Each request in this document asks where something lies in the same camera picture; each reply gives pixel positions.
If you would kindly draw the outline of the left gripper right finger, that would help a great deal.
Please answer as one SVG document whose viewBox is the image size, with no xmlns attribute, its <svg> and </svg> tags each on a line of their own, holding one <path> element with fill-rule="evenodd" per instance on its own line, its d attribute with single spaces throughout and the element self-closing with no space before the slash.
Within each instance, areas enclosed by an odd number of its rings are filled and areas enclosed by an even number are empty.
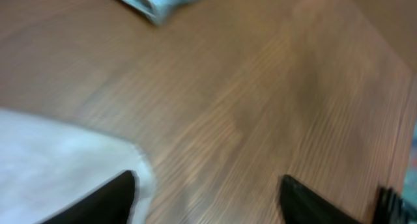
<svg viewBox="0 0 417 224">
<path fill-rule="evenodd" d="M 283 175 L 279 204 L 286 224 L 360 224 L 290 175 Z"/>
</svg>

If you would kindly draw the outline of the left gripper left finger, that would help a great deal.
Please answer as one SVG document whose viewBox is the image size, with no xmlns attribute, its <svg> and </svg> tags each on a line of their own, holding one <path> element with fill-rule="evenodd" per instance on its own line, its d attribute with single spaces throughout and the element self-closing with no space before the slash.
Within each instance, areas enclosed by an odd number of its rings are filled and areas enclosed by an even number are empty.
<svg viewBox="0 0 417 224">
<path fill-rule="evenodd" d="M 127 224 L 135 195 L 134 174 L 125 171 L 42 224 Z"/>
</svg>

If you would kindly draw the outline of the beige shorts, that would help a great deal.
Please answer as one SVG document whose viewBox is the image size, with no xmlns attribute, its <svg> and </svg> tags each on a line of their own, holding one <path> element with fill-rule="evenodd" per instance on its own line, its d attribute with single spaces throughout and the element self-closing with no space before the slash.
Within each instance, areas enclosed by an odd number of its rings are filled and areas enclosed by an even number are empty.
<svg viewBox="0 0 417 224">
<path fill-rule="evenodd" d="M 36 223 L 123 171 L 139 182 L 130 221 L 144 223 L 154 175 L 136 145 L 33 115 L 1 110 L 1 222 Z"/>
</svg>

